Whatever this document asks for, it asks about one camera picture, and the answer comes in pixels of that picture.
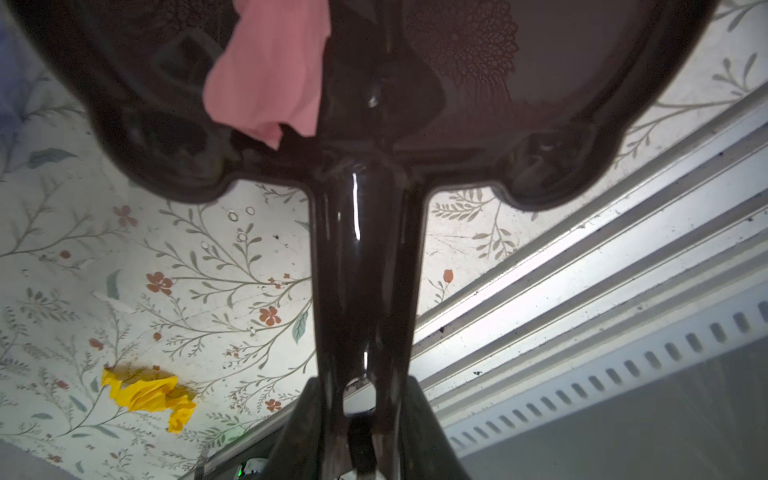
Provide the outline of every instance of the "floral patterned surface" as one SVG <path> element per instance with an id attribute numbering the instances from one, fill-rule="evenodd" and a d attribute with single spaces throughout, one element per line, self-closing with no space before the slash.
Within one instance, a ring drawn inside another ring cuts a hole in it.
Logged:
<path id="1" fill-rule="evenodd" d="M 488 189 L 430 203 L 419 313 L 669 148 L 768 78 L 768 2 L 728 0 L 677 80 L 581 199 L 540 214 Z M 0 439 L 81 478 L 176 478 L 281 410 L 316 373 L 306 197 L 241 182 L 170 204 L 104 157 L 81 106 L 28 46 L 0 137 Z M 179 435 L 127 412 L 105 366 L 178 375 L 197 394 Z"/>

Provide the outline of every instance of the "rectangular hole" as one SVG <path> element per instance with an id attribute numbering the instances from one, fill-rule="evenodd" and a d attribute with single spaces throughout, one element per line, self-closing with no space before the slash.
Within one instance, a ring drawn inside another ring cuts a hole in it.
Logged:
<path id="1" fill-rule="evenodd" d="M 747 333 L 750 331 L 750 323 L 746 321 L 746 316 L 743 313 L 734 313 L 733 321 L 736 322 L 736 327 L 741 333 Z"/>
<path id="2" fill-rule="evenodd" d="M 493 422 L 486 422 L 485 425 L 490 428 L 494 433 L 498 434 L 502 431 L 498 429 L 498 427 Z"/>
<path id="3" fill-rule="evenodd" d="M 688 345 L 690 345 L 690 348 L 694 350 L 694 352 L 699 353 L 701 350 L 704 350 L 704 348 L 701 346 L 701 342 L 699 341 L 699 337 L 696 336 L 696 333 L 689 333 L 685 336 L 685 340 L 688 341 Z"/>
<path id="4" fill-rule="evenodd" d="M 611 379 L 613 383 L 615 383 L 616 385 L 621 385 L 622 383 L 621 377 L 619 376 L 618 373 L 616 373 L 616 370 L 608 369 L 605 372 L 607 373 L 608 378 Z"/>
<path id="5" fill-rule="evenodd" d="M 659 358 L 656 356 L 653 352 L 646 352 L 645 353 L 645 359 L 648 361 L 648 364 L 654 369 L 658 370 L 661 368 L 661 362 L 659 362 Z"/>
<path id="6" fill-rule="evenodd" d="M 581 385 L 578 383 L 574 383 L 571 385 L 571 388 L 576 392 L 577 395 L 579 395 L 582 399 L 587 398 L 587 393 L 584 391 L 584 389 L 581 388 Z"/>
<path id="7" fill-rule="evenodd" d="M 712 335 L 715 336 L 715 340 L 717 340 L 718 343 L 725 343 L 725 341 L 728 339 L 725 334 L 725 330 L 723 330 L 723 326 L 721 326 L 718 322 L 710 325 L 710 330 L 712 330 Z"/>
<path id="8" fill-rule="evenodd" d="M 760 302 L 757 304 L 757 309 L 760 311 L 760 316 L 768 323 L 768 302 Z"/>
<path id="9" fill-rule="evenodd" d="M 533 403 L 528 403 L 526 406 L 528 407 L 528 410 L 531 410 L 532 414 L 541 417 L 541 410 L 537 409 Z"/>
<path id="10" fill-rule="evenodd" d="M 669 342 L 667 345 L 664 346 L 667 353 L 670 354 L 670 357 L 672 357 L 672 360 L 675 362 L 679 362 L 683 356 L 680 354 L 680 350 L 677 349 L 674 343 Z"/>
<path id="11" fill-rule="evenodd" d="M 523 415 L 523 413 L 520 410 L 512 410 L 512 413 L 514 413 L 515 416 L 518 417 L 521 422 L 528 423 L 528 417 Z"/>
<path id="12" fill-rule="evenodd" d="M 512 423 L 512 420 L 508 419 L 507 417 L 505 417 L 505 416 L 503 416 L 503 415 L 500 415 L 500 416 L 498 417 L 498 419 L 499 419 L 499 420 L 501 420 L 501 421 L 502 421 L 502 423 L 503 423 L 504 425 L 506 425 L 507 427 L 509 427 L 510 429 L 513 429 L 513 428 L 515 427 L 515 424 L 514 424 L 514 423 Z"/>
<path id="13" fill-rule="evenodd" d="M 541 397 L 541 403 L 545 404 L 551 412 L 554 412 L 558 409 L 558 407 L 554 406 L 554 403 L 552 403 L 552 401 L 545 396 Z"/>
<path id="14" fill-rule="evenodd" d="M 560 397 L 560 400 L 562 400 L 565 405 L 570 405 L 571 404 L 571 399 L 568 398 L 567 395 L 565 395 L 565 392 L 563 392 L 562 390 L 558 390 L 555 393 L 558 394 L 558 397 Z"/>
<path id="15" fill-rule="evenodd" d="M 480 427 L 475 427 L 475 428 L 474 428 L 474 430 L 475 430 L 475 431 L 478 433 L 478 435 L 480 435 L 482 438 L 484 438 L 484 439 L 486 439 L 486 440 L 488 439 L 488 434 L 487 434 L 487 433 L 485 433 L 485 432 L 483 432 L 483 431 L 482 431 L 482 429 L 481 429 Z"/>
<path id="16" fill-rule="evenodd" d="M 640 369 L 638 369 L 637 365 L 634 364 L 632 360 L 627 360 L 624 362 L 624 366 L 627 367 L 627 371 L 635 378 L 640 376 Z"/>
<path id="17" fill-rule="evenodd" d="M 603 386 L 603 382 L 598 380 L 596 376 L 589 377 L 589 382 L 592 384 L 594 388 L 596 388 L 599 392 L 603 392 L 605 390 L 605 387 Z"/>

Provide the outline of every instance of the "blue object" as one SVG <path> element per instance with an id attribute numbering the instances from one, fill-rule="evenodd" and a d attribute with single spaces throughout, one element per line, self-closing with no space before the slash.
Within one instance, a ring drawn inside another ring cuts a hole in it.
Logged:
<path id="1" fill-rule="evenodd" d="M 23 81 L 17 39 L 0 19 L 0 134 L 11 134 L 24 123 L 14 105 L 14 92 Z"/>

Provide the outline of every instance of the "dustpan pan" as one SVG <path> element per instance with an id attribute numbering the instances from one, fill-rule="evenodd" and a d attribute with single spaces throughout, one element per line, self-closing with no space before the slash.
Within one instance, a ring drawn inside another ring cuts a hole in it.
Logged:
<path id="1" fill-rule="evenodd" d="M 330 0 L 318 134 L 284 127 L 272 151 L 203 109 L 230 0 L 8 3 L 136 183 L 188 203 L 239 179 L 307 193 L 319 375 L 260 477 L 323 480 L 467 478 L 408 377 L 429 197 L 485 185 L 543 210 L 582 193 L 717 4 Z M 360 381 L 376 404 L 345 412 Z"/>

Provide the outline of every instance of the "perforated white plastic strip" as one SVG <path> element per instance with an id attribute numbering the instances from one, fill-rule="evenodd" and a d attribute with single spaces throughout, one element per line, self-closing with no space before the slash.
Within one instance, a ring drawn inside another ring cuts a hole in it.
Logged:
<path id="1" fill-rule="evenodd" d="M 768 336 L 768 282 L 445 429 L 459 457 Z"/>

